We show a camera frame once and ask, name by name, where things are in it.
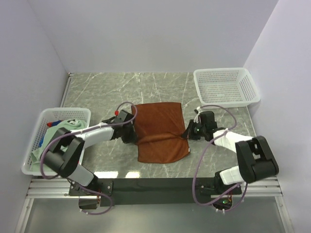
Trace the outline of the rust brown towel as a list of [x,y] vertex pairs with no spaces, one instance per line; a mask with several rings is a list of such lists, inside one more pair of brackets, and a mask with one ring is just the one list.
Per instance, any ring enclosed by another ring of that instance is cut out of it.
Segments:
[[168,164],[190,153],[185,132],[181,103],[157,102],[137,104],[131,108],[137,114],[134,129],[138,137],[138,161]]

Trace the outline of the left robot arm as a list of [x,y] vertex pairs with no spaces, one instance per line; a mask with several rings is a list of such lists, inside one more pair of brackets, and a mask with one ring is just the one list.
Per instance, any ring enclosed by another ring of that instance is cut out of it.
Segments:
[[114,117],[92,127],[73,131],[58,129],[41,154],[41,173],[44,173],[43,166],[46,165],[58,176],[80,186],[86,195],[93,195],[95,192],[110,193],[112,184],[104,185],[94,173],[79,164],[81,154],[97,143],[118,138],[125,144],[136,143],[136,116],[121,110],[116,111]]

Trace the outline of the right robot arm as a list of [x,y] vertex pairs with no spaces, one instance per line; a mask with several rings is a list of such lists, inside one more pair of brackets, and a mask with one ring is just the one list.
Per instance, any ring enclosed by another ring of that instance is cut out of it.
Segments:
[[232,190],[241,193],[241,183],[254,183],[279,173],[279,166],[263,136],[244,136],[218,127],[212,111],[195,110],[196,117],[189,121],[182,134],[183,139],[205,139],[207,145],[223,147],[234,152],[238,164],[215,173],[208,182],[193,178],[194,190],[210,195],[224,194]]

